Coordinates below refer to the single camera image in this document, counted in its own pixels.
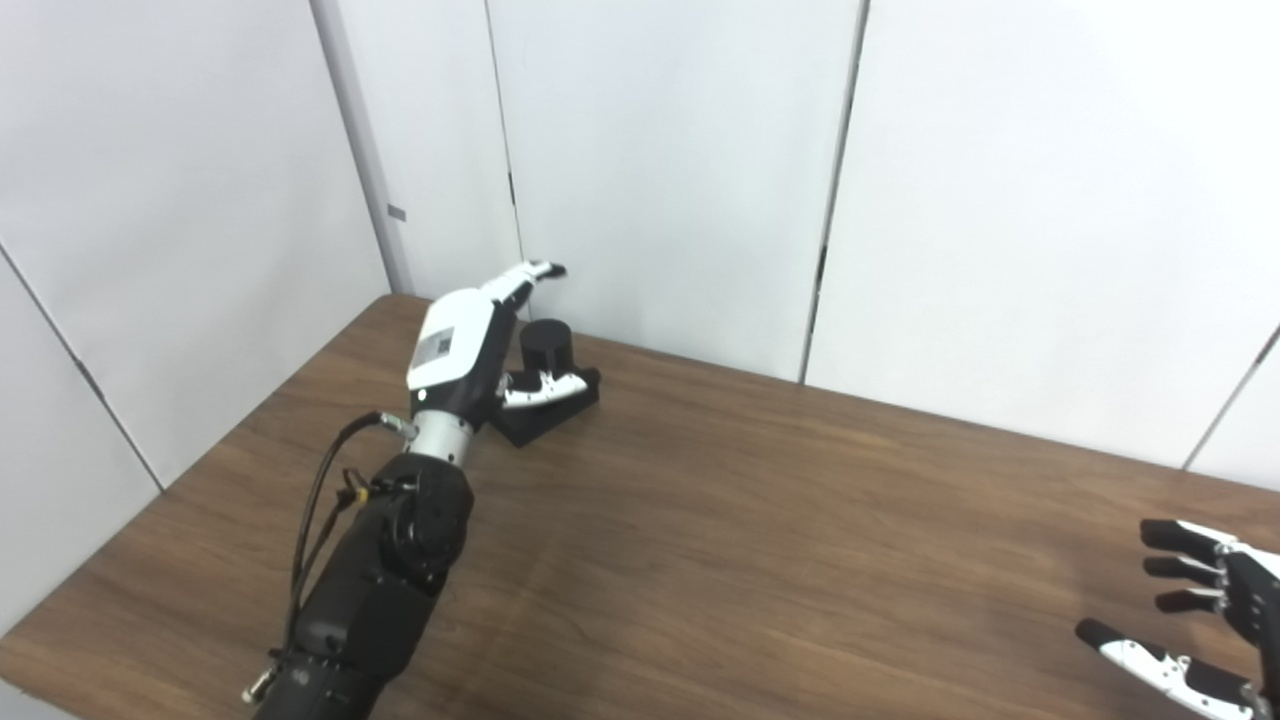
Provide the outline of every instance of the panel seam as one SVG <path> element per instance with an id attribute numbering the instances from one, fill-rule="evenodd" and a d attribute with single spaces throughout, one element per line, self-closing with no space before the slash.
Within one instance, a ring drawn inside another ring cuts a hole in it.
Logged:
<path id="1" fill-rule="evenodd" d="M 399 274 L 396 272 L 398 263 L 396 261 L 396 254 L 392 250 L 390 232 L 387 227 L 387 220 L 384 219 L 384 213 L 389 213 L 393 204 L 390 197 L 387 199 L 384 204 L 378 197 L 378 183 L 375 176 L 378 172 L 370 167 L 370 155 L 376 155 L 376 149 L 366 147 L 364 138 L 360 133 L 360 120 L 357 119 L 357 109 L 353 95 L 358 95 L 360 91 L 348 87 L 346 76 L 343 73 L 343 58 L 340 49 L 334 46 L 334 27 L 329 23 L 329 17 L 319 6 L 323 0 L 311 0 L 311 23 L 316 28 L 316 37 L 320 41 L 320 54 L 324 56 L 325 69 L 329 70 L 329 83 L 333 86 L 334 99 L 338 105 L 338 117 L 342 119 L 343 131 L 347 135 L 347 147 L 351 150 L 352 164 L 356 167 L 356 179 L 360 181 L 360 190 L 365 195 L 365 208 L 369 211 L 369 222 L 374 229 L 374 240 L 378 242 L 378 252 L 383 259 L 383 270 L 387 273 L 387 284 L 390 287 L 392 292 L 406 292 L 408 288 L 403 287 L 399 282 Z M 342 32 L 346 31 L 346 24 L 343 23 L 340 14 L 342 10 L 333 4 L 334 12 L 338 13 L 338 26 Z M 352 74 L 356 73 L 355 60 L 352 59 Z M 404 222 L 406 218 L 397 218 Z"/>
<path id="2" fill-rule="evenodd" d="M 115 425 L 115 429 L 119 430 L 122 437 L 124 437 L 124 442 L 129 445 L 129 450 L 133 451 L 134 457 L 137 457 L 138 462 L 142 464 L 142 469 L 147 471 L 147 477 L 150 477 L 151 482 L 155 483 L 157 491 L 160 491 L 161 493 L 165 492 L 164 483 L 160 482 L 160 478 L 156 477 L 156 471 L 151 468 L 151 464 L 147 462 L 146 456 L 142 454 L 142 448 L 138 447 L 138 443 L 133 439 L 133 436 L 129 434 L 129 430 L 124 427 L 124 423 L 120 420 L 120 416 L 115 414 L 115 409 L 111 407 L 110 402 L 108 402 L 106 393 L 102 392 L 102 388 L 97 384 L 97 380 L 93 379 L 93 375 L 90 373 L 88 366 L 86 366 L 84 363 L 79 359 L 79 356 L 76 355 L 76 351 L 72 350 L 70 343 L 67 341 L 67 336 L 63 334 L 63 331 L 58 327 L 58 323 L 54 322 L 54 318 L 52 315 L 49 314 L 49 309 L 45 307 L 45 304 L 40 301 L 40 296 L 36 295 L 35 288 L 32 288 L 31 283 L 27 282 L 27 277 L 22 274 L 22 270 L 18 268 L 18 264 L 13 260 L 13 256 L 9 255 L 9 250 L 5 249 L 4 243 L 0 243 L 0 255 L 4 256 L 4 260 L 13 270 L 13 274 L 18 278 L 18 282 L 22 283 L 22 287 L 27 292 L 27 296 L 31 297 L 31 301 L 36 305 L 36 310 L 40 311 L 40 316 L 45 319 L 45 324 L 47 324 L 49 328 L 54 332 L 54 337 L 56 337 L 59 345 L 63 346 L 63 351 L 67 352 L 68 357 L 70 357 L 72 364 L 81 374 L 81 379 L 84 380 L 84 384 L 88 386 L 90 391 L 93 393 L 93 397 L 96 397 L 102 409 L 106 410 L 106 414 L 109 418 L 111 418 L 111 423 Z"/>
<path id="3" fill-rule="evenodd" d="M 1249 365 L 1249 369 L 1244 372 L 1244 377 L 1240 378 L 1240 382 L 1235 384 L 1235 389 L 1233 389 L 1231 395 L 1226 397 L 1226 402 L 1224 402 L 1222 407 L 1219 409 L 1216 415 L 1213 415 L 1213 421 L 1208 424 L 1208 428 L 1206 428 L 1204 434 L 1201 436 L 1199 442 L 1196 443 L 1196 447 L 1192 448 L 1192 454 L 1188 455 L 1187 461 L 1183 462 L 1181 468 L 1183 470 L 1190 471 L 1192 464 L 1196 462 L 1196 459 L 1199 457 L 1201 451 L 1203 451 L 1204 446 L 1208 445 L 1208 441 L 1213 437 L 1213 433 L 1217 430 L 1217 427 L 1222 423 L 1222 419 L 1226 418 L 1228 411 L 1231 409 L 1233 405 L 1235 405 L 1235 401 L 1240 397 L 1240 393 L 1244 392 L 1244 387 L 1248 386 L 1249 380 L 1253 379 L 1253 375 L 1257 374 L 1258 368 L 1262 366 L 1262 361 L 1266 360 L 1267 355 L 1270 355 L 1271 351 L 1275 348 L 1277 340 L 1280 340 L 1280 325 L 1276 325 L 1276 329 L 1271 333 L 1271 337 L 1267 338 L 1267 342 L 1262 346 L 1262 350 L 1258 352 L 1257 357 L 1254 357 L 1253 364 Z"/>
<path id="4" fill-rule="evenodd" d="M 840 172 L 845 167 L 845 146 L 849 142 L 849 118 L 854 108 L 854 91 L 858 87 L 858 70 L 863 60 L 863 40 L 867 37 L 867 20 L 872 13 L 870 0 L 860 0 L 858 6 L 858 24 L 854 28 L 854 49 L 849 59 L 849 78 L 845 82 L 845 97 L 842 99 L 840 132 L 836 136 L 836 158 L 832 161 L 831 184 L 827 193 L 827 208 L 822 219 L 822 240 L 818 249 L 818 266 L 813 274 L 813 293 L 809 297 L 809 319 L 805 325 L 804 347 L 800 351 L 800 377 L 796 382 L 808 384 L 809 355 L 813 351 L 813 331 L 818 323 L 818 302 L 822 296 L 823 273 L 827 268 L 827 249 L 831 245 L 831 225 L 836 215 L 836 197 L 840 193 Z"/>

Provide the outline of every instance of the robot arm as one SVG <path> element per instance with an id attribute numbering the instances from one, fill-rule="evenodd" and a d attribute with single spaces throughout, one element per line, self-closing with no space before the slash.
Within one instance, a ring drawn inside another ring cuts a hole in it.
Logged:
<path id="1" fill-rule="evenodd" d="M 1126 673 L 1188 710 L 1217 720 L 1271 719 L 1280 698 L 1280 556 L 1256 550 L 1234 536 L 1183 520 L 1143 520 L 1142 542 L 1183 556 L 1148 557 L 1143 569 L 1156 578 L 1197 583 L 1156 596 L 1161 612 L 1216 612 L 1258 648 L 1261 689 L 1244 676 L 1164 647 L 1125 637 L 1087 618 L 1075 634 Z"/>
<path id="2" fill-rule="evenodd" d="M 462 471 L 471 437 L 494 421 L 512 438 L 503 415 L 536 409 L 549 414 L 541 419 L 544 432 L 594 402 L 599 373 L 571 366 L 563 323 L 531 323 L 521 336 L 526 370 L 503 370 L 516 311 L 540 279 L 563 274 L 559 265 L 525 263 L 434 302 L 406 378 L 412 423 L 371 413 L 339 433 L 316 475 L 302 538 L 328 466 L 348 437 L 381 425 L 407 446 L 371 483 L 339 491 L 316 544 L 347 505 L 358 501 L 362 507 L 305 602 L 301 591 L 316 551 L 302 564 L 300 539 L 294 568 L 302 570 L 292 582 L 284 642 L 243 694 L 246 702 L 259 703 L 256 720 L 365 720 L 383 687 L 412 659 L 462 552 L 475 503 Z M 540 345 L 539 338 L 552 342 Z"/>

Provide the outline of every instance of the wall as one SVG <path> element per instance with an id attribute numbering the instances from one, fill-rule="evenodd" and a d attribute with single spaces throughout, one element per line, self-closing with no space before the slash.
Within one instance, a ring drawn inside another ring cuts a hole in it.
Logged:
<path id="1" fill-rule="evenodd" d="M 3 635 L 159 489 L 6 258 L 0 328 Z"/>
<path id="2" fill-rule="evenodd" d="M 435 299 L 520 263 L 485 4 L 315 5 L 396 290 Z"/>
<path id="3" fill-rule="evenodd" d="M 306 4 L 6 5 L 0 232 L 165 484 L 387 291 Z"/>
<path id="4" fill-rule="evenodd" d="M 535 318 L 795 380 L 855 0 L 492 0 Z"/>
<path id="5" fill-rule="evenodd" d="M 1280 328 L 1190 470 L 1280 489 Z"/>
<path id="6" fill-rule="evenodd" d="M 56 707 L 23 694 L 18 688 L 0 680 L 0 717 L 17 720 L 76 720 Z"/>
<path id="7" fill-rule="evenodd" d="M 1280 5 L 876 4 L 808 379 L 1180 466 L 1280 307 Z"/>

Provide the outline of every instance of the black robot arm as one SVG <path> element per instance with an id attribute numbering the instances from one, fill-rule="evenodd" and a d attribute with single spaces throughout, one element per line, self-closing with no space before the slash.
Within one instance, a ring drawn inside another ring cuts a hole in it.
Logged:
<path id="1" fill-rule="evenodd" d="M 559 277 L 550 263 L 525 263 L 479 288 L 431 305 L 407 383 L 412 423 L 366 415 L 339 433 L 307 500 L 287 629 L 271 666 L 243 693 L 255 720 L 365 720 L 388 682 L 408 666 L 466 541 L 475 496 L 462 471 L 471 437 L 492 421 L 522 446 L 599 397 L 600 374 L 572 363 L 568 327 L 530 323 L 521 333 L 525 370 L 503 370 L 516 311 L 535 283 Z M 338 493 L 337 514 L 360 512 L 301 601 L 312 550 L 303 539 L 329 462 L 362 427 L 383 425 L 407 441 L 369 483 Z"/>

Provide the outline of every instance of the wood grain surface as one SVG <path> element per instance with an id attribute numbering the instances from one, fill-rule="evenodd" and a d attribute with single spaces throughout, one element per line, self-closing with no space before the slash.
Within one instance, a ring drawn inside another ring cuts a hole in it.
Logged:
<path id="1" fill-rule="evenodd" d="M 248 717 L 315 465 L 348 419 L 404 410 L 424 307 L 371 306 L 5 637 L 0 675 L 86 720 Z M 1176 582 L 1142 574 L 1137 523 L 1280 547 L 1280 495 L 576 354 L 599 406 L 525 450 L 472 446 L 467 548 L 375 719 L 1190 717 L 1079 643 L 1084 615 L 1254 674 L 1217 618 L 1155 611 Z M 394 450 L 361 436 L 340 464 Z"/>

